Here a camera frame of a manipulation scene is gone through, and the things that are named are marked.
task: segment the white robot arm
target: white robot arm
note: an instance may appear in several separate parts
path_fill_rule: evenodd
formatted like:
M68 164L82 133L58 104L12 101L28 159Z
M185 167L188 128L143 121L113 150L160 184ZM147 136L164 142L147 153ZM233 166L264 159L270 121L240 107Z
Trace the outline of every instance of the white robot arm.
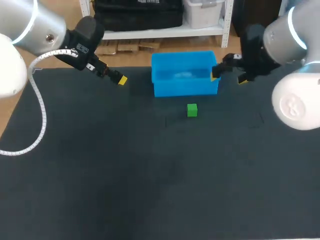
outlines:
M275 86L272 104L277 116L297 130L320 127L320 12L319 0L303 0L267 28L250 26L240 38L240 54L230 53L212 68L218 78L232 67L242 68L239 83L293 61L302 68L287 75Z
M287 75L274 88L272 104L277 116L298 130L320 127L319 0L304 0L265 30L264 47L277 63L301 60L302 68Z
M15 95L27 81L26 65L15 47L37 57L56 50L73 50L77 57L56 57L80 71L87 68L119 83L123 75L110 70L95 55L104 34L104 27L90 16L82 18L74 30L68 30L65 20L39 0L0 0L0 99Z

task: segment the blue container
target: blue container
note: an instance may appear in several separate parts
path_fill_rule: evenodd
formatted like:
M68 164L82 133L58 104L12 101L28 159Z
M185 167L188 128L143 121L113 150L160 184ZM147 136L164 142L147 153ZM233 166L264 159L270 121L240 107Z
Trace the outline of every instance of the blue container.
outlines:
M220 78L211 78L215 65L217 61L213 51L153 54L154 96L216 95Z

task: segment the white shelf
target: white shelf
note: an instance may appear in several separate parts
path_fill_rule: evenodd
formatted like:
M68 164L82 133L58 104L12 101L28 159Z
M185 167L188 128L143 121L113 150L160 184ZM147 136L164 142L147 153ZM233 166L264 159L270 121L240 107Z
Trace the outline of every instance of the white shelf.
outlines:
M90 15L90 0L79 0L82 15ZM234 0L225 0L225 17L219 20L217 26L192 29L189 24L184 21L182 26L144 30L144 31L106 31L104 34L104 40L118 40L118 39L157 39L157 38L178 38L178 37L195 37L195 36L216 36L222 35L221 47L226 48L228 46L230 24L232 17Z
M104 40L116 39L157 39L157 38L178 38L194 36L222 35L224 31L224 20L220 19L217 26L192 29L185 21L182 26L166 29L144 30L144 31L106 31Z

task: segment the green block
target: green block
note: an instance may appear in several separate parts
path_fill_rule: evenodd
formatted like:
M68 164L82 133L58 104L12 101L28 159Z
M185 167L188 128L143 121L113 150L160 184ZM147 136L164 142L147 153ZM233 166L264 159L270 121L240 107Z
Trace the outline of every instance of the green block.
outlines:
M186 112L187 112L188 118L197 117L198 116L197 104L195 104L195 103L188 104L187 107L186 107Z

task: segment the black mat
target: black mat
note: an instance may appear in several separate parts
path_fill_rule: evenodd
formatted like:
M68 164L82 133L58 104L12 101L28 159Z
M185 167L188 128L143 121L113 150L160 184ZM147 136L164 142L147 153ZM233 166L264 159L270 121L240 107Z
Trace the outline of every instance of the black mat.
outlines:
M241 86L226 75L218 96L158 99L150 68L121 69L123 88L37 71L48 128L32 152L0 157L0 239L320 237L320 130L290 129L271 106L292 68ZM1 149L27 147L40 126L28 85Z

